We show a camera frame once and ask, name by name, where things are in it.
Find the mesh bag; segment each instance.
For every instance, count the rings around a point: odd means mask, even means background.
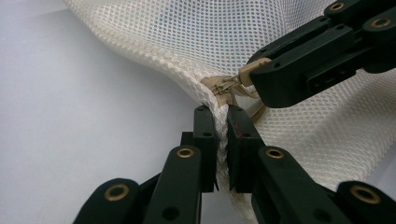
[[[201,81],[231,76],[261,47],[320,15],[332,1],[65,0],[106,45],[172,78],[207,105],[220,138],[218,181],[246,223],[248,194],[228,191],[228,106]],[[256,128],[266,145],[288,150],[319,184],[364,180],[395,140],[396,72],[359,72],[290,108],[267,109]],[[241,106],[251,101],[237,98]]]

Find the white surface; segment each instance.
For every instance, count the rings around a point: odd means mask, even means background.
[[[201,81],[233,75],[255,50],[314,19],[332,1],[65,0],[110,49],[168,75],[209,106],[220,140],[221,189],[229,183],[228,106],[218,106]],[[315,181],[336,190],[342,181],[367,179],[396,141],[395,87],[396,69],[359,71],[297,105],[266,109],[255,127],[267,145],[286,148]],[[257,222],[249,195],[228,196],[246,223]]]
[[[198,104],[106,48],[61,0],[2,1],[0,15],[0,223],[71,223],[107,180],[161,171]],[[395,158],[369,179],[393,198]],[[216,193],[202,223],[240,220]]]

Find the metal rivet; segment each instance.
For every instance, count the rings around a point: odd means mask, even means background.
[[[180,158],[189,158],[194,155],[194,151],[189,148],[182,148],[177,151],[177,155]]]
[[[336,3],[330,7],[331,11],[337,11],[344,7],[344,3]]]
[[[350,188],[350,192],[357,199],[365,203],[378,204],[381,202],[381,198],[379,198],[378,194],[363,186],[354,185]]]
[[[381,28],[381,27],[389,25],[390,22],[391,22],[390,18],[380,18],[380,19],[373,21],[371,23],[371,26],[373,26],[374,28]]]
[[[116,189],[120,189],[121,192],[114,194],[113,190],[116,190]],[[116,201],[119,201],[119,200],[125,198],[125,196],[127,196],[128,193],[129,193],[129,189],[126,185],[124,185],[124,184],[113,185],[106,190],[105,198],[110,202],[116,202]]]
[[[267,156],[274,158],[274,159],[282,159],[285,154],[283,154],[283,152],[279,149],[276,148],[269,148],[265,151],[265,154],[267,154]]]

